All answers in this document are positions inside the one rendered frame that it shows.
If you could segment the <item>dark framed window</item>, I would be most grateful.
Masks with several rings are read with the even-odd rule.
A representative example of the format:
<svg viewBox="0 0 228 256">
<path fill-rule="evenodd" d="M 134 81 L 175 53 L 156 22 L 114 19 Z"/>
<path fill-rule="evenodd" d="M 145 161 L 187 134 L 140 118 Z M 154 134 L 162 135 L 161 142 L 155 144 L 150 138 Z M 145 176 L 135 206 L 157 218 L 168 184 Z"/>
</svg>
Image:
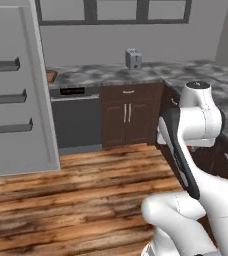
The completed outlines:
<svg viewBox="0 0 228 256">
<path fill-rule="evenodd" d="M 192 0 L 34 0 L 41 26 L 188 24 Z"/>
</svg>

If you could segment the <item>dark grey door shelf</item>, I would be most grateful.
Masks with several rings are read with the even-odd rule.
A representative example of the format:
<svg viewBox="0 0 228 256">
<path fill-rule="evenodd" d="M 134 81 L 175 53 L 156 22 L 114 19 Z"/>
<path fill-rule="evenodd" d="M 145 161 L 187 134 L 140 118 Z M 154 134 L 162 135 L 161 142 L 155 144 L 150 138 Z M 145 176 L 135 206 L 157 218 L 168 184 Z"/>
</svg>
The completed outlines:
<svg viewBox="0 0 228 256">
<path fill-rule="evenodd" d="M 33 119 L 30 119 L 29 122 L 25 124 L 0 125 L 0 134 L 30 132 L 32 128 L 33 128 Z"/>
<path fill-rule="evenodd" d="M 24 103 L 27 99 L 27 92 L 23 90 L 20 94 L 0 95 L 0 104 Z"/>
<path fill-rule="evenodd" d="M 19 69 L 20 59 L 18 57 L 0 59 L 0 72 L 18 71 Z"/>
</svg>

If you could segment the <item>dark grey dishwasher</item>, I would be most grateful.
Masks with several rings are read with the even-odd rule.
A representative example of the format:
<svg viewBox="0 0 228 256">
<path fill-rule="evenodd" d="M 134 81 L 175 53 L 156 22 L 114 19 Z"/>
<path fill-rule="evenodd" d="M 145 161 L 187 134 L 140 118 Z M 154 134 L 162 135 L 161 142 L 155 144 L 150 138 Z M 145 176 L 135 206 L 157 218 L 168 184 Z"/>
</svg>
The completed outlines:
<svg viewBox="0 0 228 256">
<path fill-rule="evenodd" d="M 60 155 L 102 149 L 102 112 L 99 87 L 50 90 Z"/>
</svg>

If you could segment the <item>dark brown cupboard door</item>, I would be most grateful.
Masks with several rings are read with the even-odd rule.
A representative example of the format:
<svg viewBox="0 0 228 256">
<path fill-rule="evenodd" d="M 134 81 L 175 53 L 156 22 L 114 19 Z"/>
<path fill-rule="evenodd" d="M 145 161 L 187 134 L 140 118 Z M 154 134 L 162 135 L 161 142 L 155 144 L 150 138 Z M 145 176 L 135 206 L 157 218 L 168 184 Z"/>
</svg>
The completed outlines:
<svg viewBox="0 0 228 256">
<path fill-rule="evenodd" d="M 102 105 L 102 144 L 104 148 L 125 144 L 126 123 L 123 102 L 104 102 Z"/>
<path fill-rule="evenodd" d="M 155 136 L 156 108 L 152 100 L 133 100 L 131 122 L 127 126 L 129 144 L 152 144 Z"/>
</svg>

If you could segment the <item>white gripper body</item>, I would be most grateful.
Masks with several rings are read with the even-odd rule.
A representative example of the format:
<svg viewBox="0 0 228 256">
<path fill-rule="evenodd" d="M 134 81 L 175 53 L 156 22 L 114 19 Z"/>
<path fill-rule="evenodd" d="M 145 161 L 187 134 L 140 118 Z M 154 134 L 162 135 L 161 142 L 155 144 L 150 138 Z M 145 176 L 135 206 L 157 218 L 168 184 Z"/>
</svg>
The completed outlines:
<svg viewBox="0 0 228 256">
<path fill-rule="evenodd" d="M 215 145 L 217 137 L 203 137 L 203 138 L 190 138 L 188 139 L 185 135 L 182 136 L 184 144 L 192 147 L 213 147 Z M 171 142 L 166 142 L 160 131 L 157 132 L 156 142 L 161 145 L 169 146 Z"/>
</svg>

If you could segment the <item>grey fridge door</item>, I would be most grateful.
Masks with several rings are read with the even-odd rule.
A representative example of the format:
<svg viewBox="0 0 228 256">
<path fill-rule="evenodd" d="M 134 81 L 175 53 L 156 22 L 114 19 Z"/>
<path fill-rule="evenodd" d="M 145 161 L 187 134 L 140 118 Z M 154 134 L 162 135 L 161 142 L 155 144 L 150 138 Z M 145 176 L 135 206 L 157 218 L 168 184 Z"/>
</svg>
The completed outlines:
<svg viewBox="0 0 228 256">
<path fill-rule="evenodd" d="M 14 57 L 20 59 L 20 69 L 0 72 L 0 95 L 26 90 L 27 99 L 0 104 L 0 125 L 33 119 L 33 128 L 0 134 L 0 176 L 58 170 L 57 139 L 33 0 L 0 0 L 0 59 Z"/>
</svg>

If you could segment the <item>grey toaster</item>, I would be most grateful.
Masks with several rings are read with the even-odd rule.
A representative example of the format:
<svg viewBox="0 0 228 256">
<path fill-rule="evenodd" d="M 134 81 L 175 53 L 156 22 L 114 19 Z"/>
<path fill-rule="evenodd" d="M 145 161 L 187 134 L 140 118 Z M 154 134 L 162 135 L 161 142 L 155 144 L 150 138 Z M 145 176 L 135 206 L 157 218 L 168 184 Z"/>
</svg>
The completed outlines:
<svg viewBox="0 0 228 256">
<path fill-rule="evenodd" d="M 142 54 L 137 49 L 125 51 L 125 64 L 130 70 L 139 70 L 142 64 Z"/>
</svg>

